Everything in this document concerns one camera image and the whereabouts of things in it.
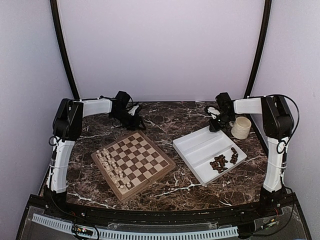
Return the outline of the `black frame post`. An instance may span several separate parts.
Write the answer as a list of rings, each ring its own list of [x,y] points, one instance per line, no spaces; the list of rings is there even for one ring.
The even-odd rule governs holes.
[[[265,46],[265,40],[266,40],[268,26],[269,26],[271,9],[272,9],[272,0],[265,0],[257,47],[256,47],[250,75],[248,78],[247,86],[244,92],[244,96],[243,96],[244,98],[249,97],[254,88],[254,84],[256,81],[256,77],[258,74],[258,70],[259,70],[259,66],[260,66],[260,62],[261,62],[261,58],[262,58],[263,50]]]
[[[79,100],[80,95],[79,95],[78,88],[76,86],[75,78],[73,76],[73,72],[72,72],[70,61],[69,61],[69,56],[67,53],[64,36],[63,36],[62,24],[60,20],[59,9],[58,9],[58,1],[50,0],[49,3],[51,8],[51,15],[52,15],[55,34],[56,34],[56,39],[57,39],[63,67],[65,70],[65,74],[67,77],[68,85],[70,87],[73,98],[76,100]]]

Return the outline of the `white chess pieces row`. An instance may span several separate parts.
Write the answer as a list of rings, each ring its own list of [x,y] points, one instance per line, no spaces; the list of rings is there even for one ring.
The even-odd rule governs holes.
[[[128,191],[132,185],[130,182],[125,183],[124,173],[121,168],[117,165],[116,161],[112,158],[111,154],[108,152],[106,148],[102,151],[97,150],[95,152],[95,156],[99,160],[99,162],[104,167],[104,170],[111,178],[113,184],[120,189],[120,191],[125,192]]]

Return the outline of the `left black frame post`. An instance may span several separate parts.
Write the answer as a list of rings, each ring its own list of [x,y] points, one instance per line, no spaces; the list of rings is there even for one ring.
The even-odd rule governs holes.
[[[56,34],[56,39],[57,39],[63,67],[65,70],[65,74],[67,77],[68,85],[70,87],[73,98],[76,100],[79,100],[80,95],[79,95],[78,88],[76,86],[75,78],[73,76],[73,72],[72,72],[70,61],[69,61],[69,56],[67,53],[64,36],[63,36],[62,24],[60,20],[59,9],[58,9],[58,1],[50,0],[49,3],[51,8],[51,15],[52,15],[55,34]]]

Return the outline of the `dark chess pieces small pile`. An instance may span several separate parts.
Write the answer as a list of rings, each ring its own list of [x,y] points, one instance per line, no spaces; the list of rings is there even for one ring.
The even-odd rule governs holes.
[[[238,161],[239,154],[234,147],[231,148],[231,151],[232,151],[232,156],[230,159],[230,163],[235,165]]]

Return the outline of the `wooden chess board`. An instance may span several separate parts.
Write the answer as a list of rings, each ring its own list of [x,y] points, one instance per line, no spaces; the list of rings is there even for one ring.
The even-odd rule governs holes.
[[[120,191],[96,157],[97,150],[91,154],[92,160],[120,202],[132,198],[176,167],[174,161],[140,130],[127,134],[98,150],[103,149],[107,149],[123,171],[125,183],[130,182],[132,185],[128,191]]]

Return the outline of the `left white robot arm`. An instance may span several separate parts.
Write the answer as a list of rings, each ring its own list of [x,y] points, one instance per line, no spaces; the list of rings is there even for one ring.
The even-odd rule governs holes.
[[[54,199],[50,208],[58,217],[67,218],[71,213],[70,206],[63,200],[67,195],[69,160],[75,142],[82,133],[83,118],[107,114],[109,118],[119,121],[122,128],[130,131],[145,130],[140,110],[139,103],[133,102],[125,91],[119,91],[115,97],[61,100],[52,123],[53,133],[48,140],[52,154],[44,189],[44,194]]]

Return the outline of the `right black frame post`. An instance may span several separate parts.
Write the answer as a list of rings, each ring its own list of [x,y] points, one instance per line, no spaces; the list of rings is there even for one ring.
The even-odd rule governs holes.
[[[258,70],[259,70],[259,66],[260,66],[260,62],[261,62],[261,58],[262,58],[263,50],[265,46],[265,40],[266,40],[268,26],[269,26],[271,9],[272,9],[272,0],[265,0],[257,47],[256,47],[250,75],[248,78],[247,86],[244,92],[244,96],[243,96],[244,98],[249,97],[254,88],[254,84],[256,81],[256,77],[258,74]]]

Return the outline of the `white plastic tray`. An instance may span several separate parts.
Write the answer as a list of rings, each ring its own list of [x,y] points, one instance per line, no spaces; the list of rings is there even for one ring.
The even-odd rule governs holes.
[[[211,132],[206,126],[190,134],[173,140],[173,148],[185,162],[202,186],[207,186],[242,163],[247,155],[223,131]],[[238,153],[235,164],[227,162],[226,170],[219,173],[210,165],[215,157],[225,156],[230,161],[232,148]]]

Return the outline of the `cream ceramic mug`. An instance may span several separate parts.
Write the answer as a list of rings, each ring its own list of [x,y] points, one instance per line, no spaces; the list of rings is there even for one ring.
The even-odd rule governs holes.
[[[231,134],[238,140],[244,140],[248,137],[251,126],[252,123],[248,118],[239,116],[235,119],[235,122],[231,128]]]

